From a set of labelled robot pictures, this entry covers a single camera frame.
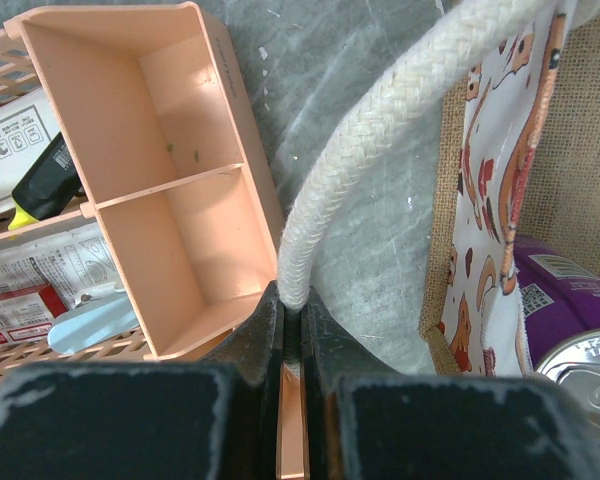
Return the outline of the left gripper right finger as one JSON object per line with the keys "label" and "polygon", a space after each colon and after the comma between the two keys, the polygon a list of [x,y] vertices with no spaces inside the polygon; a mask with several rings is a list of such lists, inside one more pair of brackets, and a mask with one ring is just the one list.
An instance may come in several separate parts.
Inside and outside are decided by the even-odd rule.
{"label": "left gripper right finger", "polygon": [[547,380],[401,374],[316,293],[300,331],[309,479],[600,479],[580,408]]}

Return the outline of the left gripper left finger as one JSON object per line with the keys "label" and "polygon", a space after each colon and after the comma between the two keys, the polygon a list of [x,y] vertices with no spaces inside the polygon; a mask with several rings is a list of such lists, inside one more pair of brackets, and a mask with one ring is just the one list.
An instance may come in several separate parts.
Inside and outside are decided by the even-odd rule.
{"label": "left gripper left finger", "polygon": [[0,385],[0,479],[275,479],[284,310],[195,361],[41,362]]}

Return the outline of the printed canvas burlap bag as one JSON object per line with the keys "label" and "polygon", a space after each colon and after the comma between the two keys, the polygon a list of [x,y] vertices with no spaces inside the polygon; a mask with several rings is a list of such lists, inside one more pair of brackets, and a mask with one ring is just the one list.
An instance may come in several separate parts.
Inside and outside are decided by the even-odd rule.
{"label": "printed canvas burlap bag", "polygon": [[410,46],[339,122],[294,201],[278,254],[286,309],[307,303],[318,247],[362,176],[463,84],[420,333],[441,373],[528,375],[516,229],[568,37],[599,12],[599,1],[461,1]]}

